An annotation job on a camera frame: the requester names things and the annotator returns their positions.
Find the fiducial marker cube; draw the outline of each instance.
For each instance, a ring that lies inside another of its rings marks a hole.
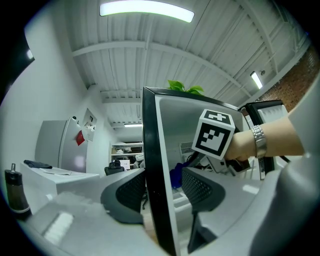
[[[235,123],[230,114],[205,109],[199,118],[192,149],[222,160],[234,135],[235,128]]]

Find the metal watch band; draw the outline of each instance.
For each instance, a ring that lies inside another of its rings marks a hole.
[[[254,136],[255,148],[256,148],[256,158],[263,158],[267,153],[267,141],[264,131],[261,129],[260,125],[255,125],[251,128]]]

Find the paper sign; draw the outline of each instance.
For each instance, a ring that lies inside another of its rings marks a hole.
[[[130,170],[130,160],[120,160],[120,165],[126,170]]]
[[[96,124],[97,119],[95,116],[91,113],[89,109],[86,110],[84,119],[83,119],[83,127],[82,127],[82,133],[84,136],[84,139],[87,141],[94,141],[94,135],[96,130]]]

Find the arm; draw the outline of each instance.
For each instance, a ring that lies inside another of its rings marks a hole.
[[[303,155],[300,139],[287,116],[261,125],[266,138],[266,157]],[[244,161],[256,156],[256,143],[251,130],[235,133],[225,159]]]

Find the white desk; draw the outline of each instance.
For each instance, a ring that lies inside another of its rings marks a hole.
[[[70,175],[45,173],[41,168],[30,168],[20,164],[24,194],[32,214],[65,191],[70,184],[79,184],[99,180],[99,174],[71,171]]]

